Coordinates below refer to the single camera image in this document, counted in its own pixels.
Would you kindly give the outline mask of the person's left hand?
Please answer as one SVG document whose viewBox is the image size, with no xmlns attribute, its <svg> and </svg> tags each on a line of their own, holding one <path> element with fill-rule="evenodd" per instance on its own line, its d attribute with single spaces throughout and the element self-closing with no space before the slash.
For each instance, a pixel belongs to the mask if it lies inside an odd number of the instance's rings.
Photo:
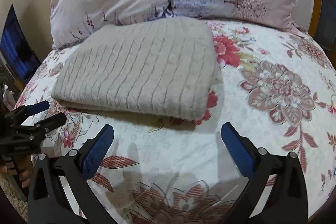
<svg viewBox="0 0 336 224">
<path fill-rule="evenodd" d="M 33 171 L 31 155 L 18 157 L 17 167 L 19 169 L 19 180 L 21 182 L 22 188 L 29 187 L 31 174 Z"/>
</svg>

